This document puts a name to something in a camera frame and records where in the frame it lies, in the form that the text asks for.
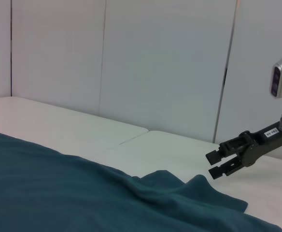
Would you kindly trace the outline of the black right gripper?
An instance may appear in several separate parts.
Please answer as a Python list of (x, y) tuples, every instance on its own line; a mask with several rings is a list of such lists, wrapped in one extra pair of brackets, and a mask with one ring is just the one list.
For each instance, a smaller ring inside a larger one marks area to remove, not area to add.
[(218, 150), (206, 154), (210, 165), (236, 155), (222, 165), (209, 169), (209, 173), (213, 179), (220, 178), (223, 174), (229, 176), (243, 167), (253, 165), (261, 156), (281, 146), (282, 130), (279, 130), (279, 122), (257, 132), (244, 131), (238, 137), (220, 143)]

